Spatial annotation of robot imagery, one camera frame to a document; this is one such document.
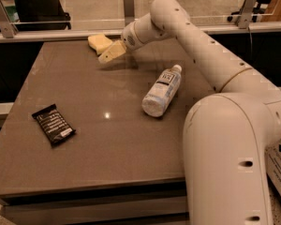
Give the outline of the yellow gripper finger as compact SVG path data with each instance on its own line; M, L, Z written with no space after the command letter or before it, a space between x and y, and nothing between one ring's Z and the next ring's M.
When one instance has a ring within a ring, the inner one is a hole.
M113 59L126 53L126 45L122 40L114 41L110 47L104 51L99 57L100 64L107 64Z

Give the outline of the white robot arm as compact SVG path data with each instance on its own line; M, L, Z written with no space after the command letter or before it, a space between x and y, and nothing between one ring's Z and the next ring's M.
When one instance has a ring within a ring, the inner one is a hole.
M273 225L265 149L281 139L281 90L201 31L176 0L154 0L99 61L167 37L179 42L214 89L185 118L191 225Z

